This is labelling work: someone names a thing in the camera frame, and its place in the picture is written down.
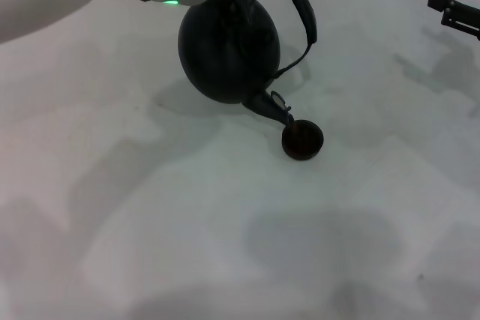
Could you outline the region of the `small dark teacup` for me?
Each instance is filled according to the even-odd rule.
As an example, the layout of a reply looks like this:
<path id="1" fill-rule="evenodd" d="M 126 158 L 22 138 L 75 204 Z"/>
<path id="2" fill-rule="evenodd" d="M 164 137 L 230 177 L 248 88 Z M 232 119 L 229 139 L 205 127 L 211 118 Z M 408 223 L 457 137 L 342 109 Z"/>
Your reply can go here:
<path id="1" fill-rule="evenodd" d="M 282 132 L 282 149 L 294 160 L 306 161 L 318 155 L 324 144 L 322 130 L 312 121 L 295 120 Z"/>

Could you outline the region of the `black round teapot with handle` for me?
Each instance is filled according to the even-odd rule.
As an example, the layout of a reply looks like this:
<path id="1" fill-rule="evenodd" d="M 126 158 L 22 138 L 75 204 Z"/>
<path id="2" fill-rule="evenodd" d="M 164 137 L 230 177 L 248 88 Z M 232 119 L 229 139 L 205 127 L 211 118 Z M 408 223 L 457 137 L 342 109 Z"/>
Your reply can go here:
<path id="1" fill-rule="evenodd" d="M 309 0 L 291 0 L 303 23 L 307 48 L 317 41 L 317 20 Z M 178 53 L 190 83 L 206 97 L 241 104 L 262 117 L 289 125 L 290 108 L 268 87 L 300 63 L 280 66 L 281 45 L 269 12 L 253 5 L 252 23 L 234 26 L 224 17 L 226 2 L 191 7 L 178 34 Z"/>

